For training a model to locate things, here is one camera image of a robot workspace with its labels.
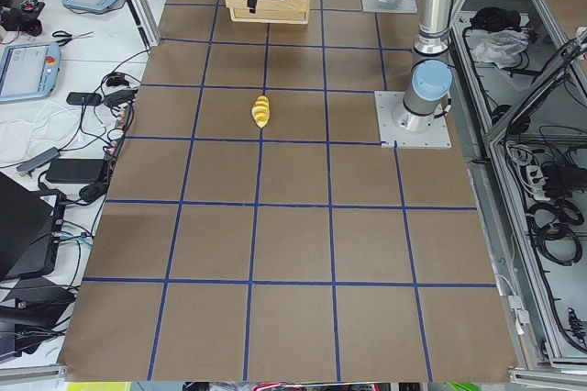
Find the wooden drawer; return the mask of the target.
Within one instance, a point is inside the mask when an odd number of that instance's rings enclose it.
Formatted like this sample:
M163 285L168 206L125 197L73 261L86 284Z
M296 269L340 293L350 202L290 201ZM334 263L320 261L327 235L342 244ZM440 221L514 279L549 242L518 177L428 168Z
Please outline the wooden drawer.
M258 0L254 14L250 13L247 0L225 0L225 4L233 22L305 25L311 0Z

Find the toy bread roll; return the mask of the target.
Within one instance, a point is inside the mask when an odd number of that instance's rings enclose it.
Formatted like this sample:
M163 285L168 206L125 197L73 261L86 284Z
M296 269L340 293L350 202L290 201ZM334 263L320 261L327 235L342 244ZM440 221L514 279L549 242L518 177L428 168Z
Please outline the toy bread roll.
M251 107L251 116L258 128L265 128L271 117L270 100L266 95L260 95Z

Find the black scissors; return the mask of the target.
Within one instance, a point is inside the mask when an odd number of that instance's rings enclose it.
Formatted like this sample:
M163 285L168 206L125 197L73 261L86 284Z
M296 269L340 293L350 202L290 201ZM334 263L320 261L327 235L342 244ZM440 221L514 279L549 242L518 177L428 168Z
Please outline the black scissors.
M72 33L67 32L65 30L57 30L57 31L54 31L51 34L51 36L53 38L55 38L55 42L60 47L64 47L65 45L67 45L68 43L70 43L76 39L92 38L94 36L94 32L89 31L89 32L84 32L84 33L80 33L80 34L72 34Z

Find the lower teach pendant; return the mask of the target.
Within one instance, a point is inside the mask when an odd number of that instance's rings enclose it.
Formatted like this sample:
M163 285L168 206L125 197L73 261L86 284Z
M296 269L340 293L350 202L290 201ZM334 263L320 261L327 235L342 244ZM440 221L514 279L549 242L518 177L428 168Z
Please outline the lower teach pendant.
M1 58L1 102L47 97L57 82L61 48L53 41L11 45Z

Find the black cloth bundle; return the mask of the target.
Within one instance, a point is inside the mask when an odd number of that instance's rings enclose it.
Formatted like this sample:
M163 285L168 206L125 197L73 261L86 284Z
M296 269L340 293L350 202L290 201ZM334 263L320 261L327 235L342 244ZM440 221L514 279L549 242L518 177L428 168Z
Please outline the black cloth bundle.
M520 31L521 15L515 10L500 7L484 7L470 19L473 28L488 32L499 32L506 29Z

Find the grey usb hub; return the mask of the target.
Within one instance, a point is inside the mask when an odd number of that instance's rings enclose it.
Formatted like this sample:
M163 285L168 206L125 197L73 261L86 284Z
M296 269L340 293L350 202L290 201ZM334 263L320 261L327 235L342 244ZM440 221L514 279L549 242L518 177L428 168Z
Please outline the grey usb hub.
M22 162L17 166L17 172L20 174L32 174L38 168L50 163L53 159L61 156L60 150L51 147L44 152Z

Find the white crumpled cloth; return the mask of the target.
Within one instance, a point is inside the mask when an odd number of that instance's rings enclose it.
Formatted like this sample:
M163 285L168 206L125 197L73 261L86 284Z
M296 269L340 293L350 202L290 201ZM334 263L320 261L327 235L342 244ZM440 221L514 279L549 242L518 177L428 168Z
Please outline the white crumpled cloth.
M471 55L476 62L494 63L498 68L513 67L527 46L526 33L507 29L487 35Z

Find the black power brick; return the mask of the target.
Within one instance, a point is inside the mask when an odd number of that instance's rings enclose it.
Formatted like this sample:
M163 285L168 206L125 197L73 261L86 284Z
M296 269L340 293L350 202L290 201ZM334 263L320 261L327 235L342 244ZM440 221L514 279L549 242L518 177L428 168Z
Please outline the black power brick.
M55 184L84 184L98 181L105 168L102 159L58 158L50 163L46 180Z

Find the black laptop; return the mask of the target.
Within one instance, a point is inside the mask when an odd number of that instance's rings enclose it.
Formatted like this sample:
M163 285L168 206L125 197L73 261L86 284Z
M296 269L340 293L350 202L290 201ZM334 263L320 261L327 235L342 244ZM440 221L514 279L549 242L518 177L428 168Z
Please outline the black laptop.
M57 189L29 191L1 175L1 279L35 278L55 267L65 206Z

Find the white power strip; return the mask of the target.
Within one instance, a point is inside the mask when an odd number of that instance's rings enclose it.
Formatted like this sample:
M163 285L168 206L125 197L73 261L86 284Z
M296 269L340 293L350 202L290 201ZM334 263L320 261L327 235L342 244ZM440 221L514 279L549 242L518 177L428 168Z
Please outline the white power strip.
M515 166L515 172L526 193L538 202L547 202L546 176L539 166L535 153L526 145L507 141L505 149Z

